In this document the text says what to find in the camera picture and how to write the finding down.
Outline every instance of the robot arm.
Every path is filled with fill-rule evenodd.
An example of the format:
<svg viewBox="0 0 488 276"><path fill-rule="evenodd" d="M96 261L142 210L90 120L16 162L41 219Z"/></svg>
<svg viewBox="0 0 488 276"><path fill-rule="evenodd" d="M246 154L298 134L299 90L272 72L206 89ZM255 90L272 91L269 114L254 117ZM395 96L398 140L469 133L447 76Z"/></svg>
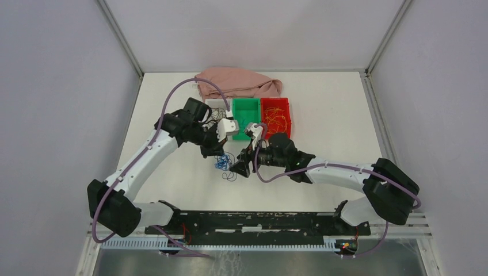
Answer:
<svg viewBox="0 0 488 276"><path fill-rule="evenodd" d="M227 118L207 129L202 121L209 109L204 103L189 98L183 109L164 115L161 129L157 129L158 120L149 138L122 168L103 182L94 179L90 183L87 191L91 217L95 216L109 185L118 181L99 212L98 222L121 237L128 236L137 227L166 225L173 215L171 207L159 202L139 204L133 201L159 164L183 143L199 145L204 158L224 153L227 136L237 133L238 125L232 113L227 112Z"/></svg>
<svg viewBox="0 0 488 276"><path fill-rule="evenodd" d="M261 132L262 127L258 124L250 124L246 128L246 133L253 138L261 137L255 135ZM415 196L419 192L417 184L388 159L379 158L375 164L333 163L299 151L285 133L272 135L269 146L264 149L260 143L252 140L237 158L239 161L230 171L244 177L249 177L249 162L252 162L255 173L258 173L261 165L284 167L284 175L288 175L293 181L326 183L365 194L365 197L357 200L342 202L336 209L334 215L351 226L378 218L405 225L413 208L415 200L412 196L372 174L393 180Z"/></svg>
<svg viewBox="0 0 488 276"><path fill-rule="evenodd" d="M137 227L168 225L171 220L178 220L175 218L177 214L174 214L177 208L166 202L137 204L133 201L159 164L183 143L199 145L204 158L224 153L227 136L236 134L239 126L233 120L232 113L227 112L227 118L206 128L203 119L208 111L207 105L190 98L183 109L164 114L161 128L158 129L158 120L150 137L126 165L103 182L94 179L90 183L87 191L91 217L95 217L100 210L97 221L121 237L128 236ZM339 233L350 231L351 226L354 230L360 223L378 217L394 224L405 224L414 199L396 187L384 184L380 178L363 172L369 170L384 175L417 195L418 186L389 160L380 158L375 164L366 165L332 164L298 151L284 133L274 134L269 139L269 146L261 148L262 131L258 124L248 125L245 132L251 137L251 142L241 151L239 161L230 168L231 171L249 177L249 162L255 161L255 173L258 173L260 165L284 167L285 174L296 182L326 183L364 193L365 197L344 201L336 209L334 228ZM113 183L118 185L112 188L110 185Z"/></svg>

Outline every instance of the green bin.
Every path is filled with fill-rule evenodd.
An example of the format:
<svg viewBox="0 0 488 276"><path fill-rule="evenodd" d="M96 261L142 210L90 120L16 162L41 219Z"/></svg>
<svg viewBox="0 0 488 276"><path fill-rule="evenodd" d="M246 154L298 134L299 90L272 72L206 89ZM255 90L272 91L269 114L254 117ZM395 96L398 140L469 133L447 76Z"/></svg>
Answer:
<svg viewBox="0 0 488 276"><path fill-rule="evenodd" d="M233 135L233 140L250 140L244 133L250 122L261 122L261 99L259 98L234 98L232 99L232 113L239 123L239 134Z"/></svg>

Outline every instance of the white wall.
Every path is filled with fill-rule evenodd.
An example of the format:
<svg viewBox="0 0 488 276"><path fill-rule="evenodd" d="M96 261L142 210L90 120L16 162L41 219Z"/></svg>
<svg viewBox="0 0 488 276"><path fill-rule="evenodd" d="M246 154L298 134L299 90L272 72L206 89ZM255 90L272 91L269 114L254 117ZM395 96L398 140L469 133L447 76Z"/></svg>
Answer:
<svg viewBox="0 0 488 276"><path fill-rule="evenodd" d="M95 1L1 1L0 26L0 275L74 275L138 77Z"/></svg>
<svg viewBox="0 0 488 276"><path fill-rule="evenodd" d="M145 72L366 68L402 0L107 0Z"/></svg>
<svg viewBox="0 0 488 276"><path fill-rule="evenodd" d="M373 73L445 275L486 275L488 2L415 1Z"/></svg>

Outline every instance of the pink cloth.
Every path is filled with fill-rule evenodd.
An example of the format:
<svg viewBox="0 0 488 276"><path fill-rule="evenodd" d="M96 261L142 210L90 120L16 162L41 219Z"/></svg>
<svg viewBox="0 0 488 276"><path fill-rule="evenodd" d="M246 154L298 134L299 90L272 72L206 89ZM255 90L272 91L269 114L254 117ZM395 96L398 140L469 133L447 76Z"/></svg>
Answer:
<svg viewBox="0 0 488 276"><path fill-rule="evenodd" d="M210 67L195 76L215 83L228 98L279 97L283 83L242 68ZM200 95L206 99L221 98L219 92L207 83L199 83Z"/></svg>

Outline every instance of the white table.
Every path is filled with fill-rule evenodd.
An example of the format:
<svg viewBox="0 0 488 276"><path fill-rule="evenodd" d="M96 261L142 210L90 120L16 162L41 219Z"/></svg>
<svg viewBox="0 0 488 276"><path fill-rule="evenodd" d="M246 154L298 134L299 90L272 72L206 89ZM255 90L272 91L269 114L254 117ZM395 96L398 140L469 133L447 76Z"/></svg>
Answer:
<svg viewBox="0 0 488 276"><path fill-rule="evenodd" d="M381 157L366 96L357 72L265 72L283 82L292 112L292 140L304 152L328 160L375 162ZM127 162L159 118L169 91L196 73L152 73L144 76L119 161ZM171 98L166 112L183 108L188 97L201 99L190 84ZM225 150L239 154L248 142L230 140ZM161 163L140 190L136 202L166 200L180 209L326 212L358 192L326 184L296 183L284 177L262 183L255 174L235 182L222 179L215 159L203 159L200 148L183 144ZM261 167L268 179L283 168Z"/></svg>

